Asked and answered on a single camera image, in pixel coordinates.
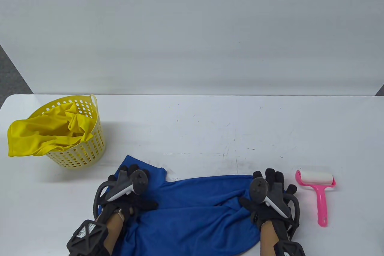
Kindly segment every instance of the lint roller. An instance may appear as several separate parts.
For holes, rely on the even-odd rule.
[[[334,188],[336,181],[332,174],[313,171],[296,171],[296,181],[301,186],[309,186],[315,190],[317,195],[317,216],[321,227],[328,226],[327,200],[325,189]]]

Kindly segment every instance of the yellow cloth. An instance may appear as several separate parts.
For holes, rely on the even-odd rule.
[[[77,113],[75,103],[56,106],[43,115],[17,120],[8,129],[8,156],[43,156],[92,139],[95,118]]]

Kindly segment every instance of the white roller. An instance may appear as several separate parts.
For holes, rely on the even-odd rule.
[[[325,172],[303,171],[300,170],[301,180],[310,185],[331,185],[333,175]]]

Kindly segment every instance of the finger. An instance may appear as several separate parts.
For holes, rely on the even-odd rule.
[[[145,173],[145,175],[147,175],[147,178],[149,179],[149,171],[147,169],[143,169],[143,172]]]
[[[265,179],[269,184],[269,187],[272,187],[275,181],[275,170],[272,168],[268,168],[265,170]]]
[[[255,211],[258,207],[258,204],[244,197],[239,198],[239,203],[248,211]]]
[[[284,175],[282,172],[277,171],[274,175],[274,181],[275,183],[281,183],[283,185],[283,190],[284,190]]]
[[[131,175],[133,172],[139,169],[139,166],[137,164],[133,164],[128,167],[128,175]]]
[[[143,211],[156,210],[159,207],[159,204],[157,202],[151,200],[139,200],[136,205],[140,210]]]
[[[296,185],[293,185],[293,184],[289,184],[286,192],[287,192],[288,194],[293,195],[293,194],[296,193],[296,191],[297,191],[297,186],[296,186]]]
[[[251,202],[251,200],[249,200],[247,198],[244,198],[244,197],[241,197],[241,198],[239,198],[239,203],[240,203],[241,206],[243,206],[248,211],[252,211],[252,202]]]
[[[117,180],[117,178],[115,175],[109,175],[108,181],[116,181],[116,180]]]
[[[262,174],[260,171],[255,171],[253,174],[254,174],[254,175],[253,175],[253,176],[254,176],[254,177],[253,177],[254,179],[255,179],[255,178],[258,178],[258,177],[263,178],[263,174]]]

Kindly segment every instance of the blue cloth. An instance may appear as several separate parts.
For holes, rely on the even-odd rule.
[[[143,197],[159,203],[130,223],[114,256],[231,256],[260,241],[250,213],[238,197],[249,197],[252,176],[228,175],[167,182],[167,171],[126,156],[121,165],[138,164],[150,173]]]

